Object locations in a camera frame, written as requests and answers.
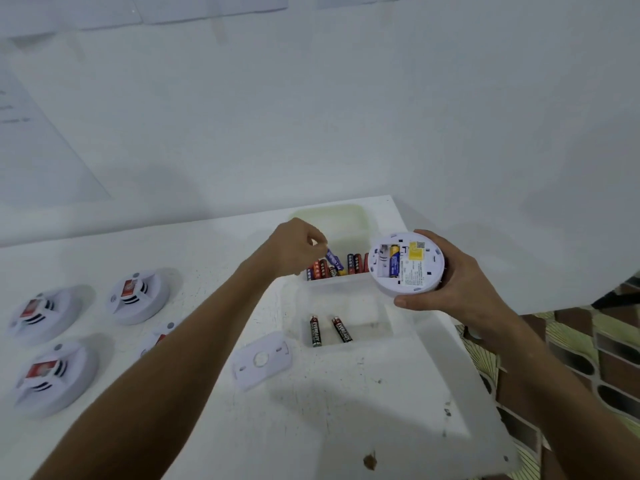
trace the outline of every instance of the yellow label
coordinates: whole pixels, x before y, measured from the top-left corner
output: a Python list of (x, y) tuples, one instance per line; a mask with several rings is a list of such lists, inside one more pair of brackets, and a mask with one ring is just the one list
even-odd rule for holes
[(424, 259), (424, 242), (409, 243), (409, 259), (411, 261), (422, 261)]

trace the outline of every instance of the person's left arm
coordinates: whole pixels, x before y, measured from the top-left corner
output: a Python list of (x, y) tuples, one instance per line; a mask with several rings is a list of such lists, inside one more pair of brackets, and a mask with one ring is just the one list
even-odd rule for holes
[(264, 291), (326, 251), (324, 235), (312, 225), (300, 219), (279, 225), (228, 281), (80, 415), (33, 480), (162, 478)]

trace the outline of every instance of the table surface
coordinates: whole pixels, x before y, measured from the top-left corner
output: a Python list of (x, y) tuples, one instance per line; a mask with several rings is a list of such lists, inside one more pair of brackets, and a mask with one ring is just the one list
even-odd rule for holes
[[(363, 206), (379, 233), (406, 229), (390, 196), (348, 202)], [(141, 339), (187, 316), (295, 210), (0, 249), (5, 315), (41, 290), (76, 286), (83, 311), (55, 340), (80, 338), (100, 355), (96, 379), (74, 404), (50, 418), (22, 419), (12, 411), (11, 387), (20, 366), (47, 345), (23, 348), (0, 336), (3, 478), (32, 475), (85, 407), (135, 361)], [(170, 298), (148, 321), (117, 325), (104, 299), (117, 280), (140, 269), (160, 269)], [(281, 278), (270, 286), (237, 347), (285, 328), (283, 290), (297, 283)], [(516, 468), (517, 454), (450, 318), (392, 305), (388, 311), (410, 326), (344, 349), (312, 349), (290, 338), (292, 368), (247, 392), (236, 388), (226, 364), (165, 478), (353, 480), (373, 474), (363, 463), (373, 453), (378, 478), (462, 479)]]

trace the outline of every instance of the patterned floor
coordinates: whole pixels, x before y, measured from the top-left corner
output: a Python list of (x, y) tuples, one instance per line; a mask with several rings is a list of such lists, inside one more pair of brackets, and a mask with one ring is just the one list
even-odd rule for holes
[[(522, 318), (551, 352), (631, 431), (640, 436), (640, 273), (593, 305)], [(500, 359), (464, 326), (458, 327), (502, 421), (520, 452), (522, 468), (485, 480), (566, 480)]]

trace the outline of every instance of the wall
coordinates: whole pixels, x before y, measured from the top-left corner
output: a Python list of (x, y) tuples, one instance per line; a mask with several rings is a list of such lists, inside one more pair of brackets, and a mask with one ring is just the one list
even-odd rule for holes
[(640, 0), (290, 0), (5, 42), (113, 200), (0, 207), (0, 244), (390, 193), (505, 294), (557, 290), (547, 308), (561, 308), (571, 286), (590, 301), (640, 264), (639, 13)]

